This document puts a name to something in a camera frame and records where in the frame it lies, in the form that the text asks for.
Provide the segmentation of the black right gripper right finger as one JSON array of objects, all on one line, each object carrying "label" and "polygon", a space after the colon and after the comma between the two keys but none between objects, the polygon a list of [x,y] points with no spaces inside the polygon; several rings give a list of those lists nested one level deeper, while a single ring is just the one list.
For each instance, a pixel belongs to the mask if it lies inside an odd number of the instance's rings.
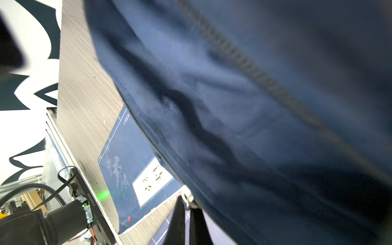
[{"label": "black right gripper right finger", "polygon": [[189,244],[213,245],[205,217],[201,209],[190,210]]}]

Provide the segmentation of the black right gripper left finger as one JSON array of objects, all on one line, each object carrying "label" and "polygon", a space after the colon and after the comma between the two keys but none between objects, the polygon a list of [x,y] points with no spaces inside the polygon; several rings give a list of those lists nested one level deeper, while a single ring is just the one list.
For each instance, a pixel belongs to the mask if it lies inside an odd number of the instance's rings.
[{"label": "black right gripper left finger", "polygon": [[172,219],[166,233],[164,245],[185,245],[185,207],[181,196],[177,197]]}]

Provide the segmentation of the blue book yellow label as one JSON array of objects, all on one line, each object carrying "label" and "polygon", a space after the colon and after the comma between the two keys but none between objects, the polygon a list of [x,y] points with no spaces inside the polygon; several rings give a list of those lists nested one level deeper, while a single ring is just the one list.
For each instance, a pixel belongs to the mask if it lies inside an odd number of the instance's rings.
[{"label": "blue book yellow label", "polygon": [[107,188],[98,192],[115,205],[119,234],[127,232],[179,191],[182,184],[159,162],[126,106],[98,158]]},{"label": "blue book yellow label", "polygon": [[[200,208],[187,208],[184,202],[185,207],[185,245],[189,244],[189,227],[190,227],[190,210],[191,209],[200,209]],[[166,237],[167,230],[169,228],[169,223],[171,221],[173,210],[170,212],[168,217],[163,221],[162,225],[159,227],[153,238],[150,240],[150,245],[163,245],[163,242]],[[208,227],[208,231],[212,242],[214,245],[234,245],[234,242],[206,213],[204,213],[205,222]]]}]

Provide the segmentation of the navy blue student backpack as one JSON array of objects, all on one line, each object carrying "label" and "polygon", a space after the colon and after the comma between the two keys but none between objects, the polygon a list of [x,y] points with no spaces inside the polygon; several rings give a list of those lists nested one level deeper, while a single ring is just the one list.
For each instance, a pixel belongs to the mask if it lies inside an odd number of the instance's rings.
[{"label": "navy blue student backpack", "polygon": [[391,244],[391,1],[84,9],[132,117],[234,241]]}]

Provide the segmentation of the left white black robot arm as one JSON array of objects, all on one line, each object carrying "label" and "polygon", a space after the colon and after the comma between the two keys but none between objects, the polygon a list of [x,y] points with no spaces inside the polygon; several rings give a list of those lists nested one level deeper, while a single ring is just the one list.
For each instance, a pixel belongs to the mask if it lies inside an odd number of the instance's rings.
[{"label": "left white black robot arm", "polygon": [[25,190],[43,189],[51,194],[50,201],[56,199],[61,207],[44,214],[40,205],[33,210],[19,211],[1,219],[2,245],[62,245],[74,240],[74,236],[90,229],[93,214],[89,201],[84,196],[66,204],[59,191],[51,187],[31,183],[20,186],[1,198],[1,206]]}]

